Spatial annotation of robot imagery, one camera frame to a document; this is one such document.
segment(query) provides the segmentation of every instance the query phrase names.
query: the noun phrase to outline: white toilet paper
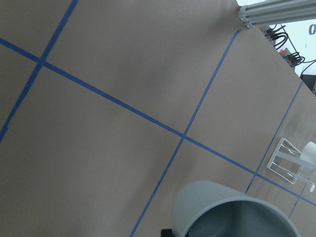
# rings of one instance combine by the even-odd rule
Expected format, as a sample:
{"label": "white toilet paper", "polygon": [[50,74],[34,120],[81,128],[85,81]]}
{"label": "white toilet paper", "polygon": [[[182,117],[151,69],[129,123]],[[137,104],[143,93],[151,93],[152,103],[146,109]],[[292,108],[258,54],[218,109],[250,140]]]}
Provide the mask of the white toilet paper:
{"label": "white toilet paper", "polygon": [[300,158],[316,165],[316,144],[309,142],[302,150]]}

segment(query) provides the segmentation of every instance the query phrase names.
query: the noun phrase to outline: toilet paper roll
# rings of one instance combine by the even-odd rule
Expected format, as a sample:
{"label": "toilet paper roll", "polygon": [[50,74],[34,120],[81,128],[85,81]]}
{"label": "toilet paper roll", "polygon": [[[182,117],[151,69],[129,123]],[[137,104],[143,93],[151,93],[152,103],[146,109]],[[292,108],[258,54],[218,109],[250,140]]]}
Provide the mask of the toilet paper roll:
{"label": "toilet paper roll", "polygon": [[316,144],[309,142],[302,150],[300,158],[316,165]]}

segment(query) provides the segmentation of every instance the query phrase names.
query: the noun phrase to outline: toilet paper holder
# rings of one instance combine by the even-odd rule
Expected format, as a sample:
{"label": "toilet paper holder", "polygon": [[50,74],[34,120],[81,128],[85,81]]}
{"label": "toilet paper holder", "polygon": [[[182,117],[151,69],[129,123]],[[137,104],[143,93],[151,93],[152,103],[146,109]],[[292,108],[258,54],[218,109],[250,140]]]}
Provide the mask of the toilet paper holder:
{"label": "toilet paper holder", "polygon": [[292,184],[302,181],[310,184],[310,192],[316,186],[316,144],[309,142],[299,151],[285,138],[277,144],[267,168]]}

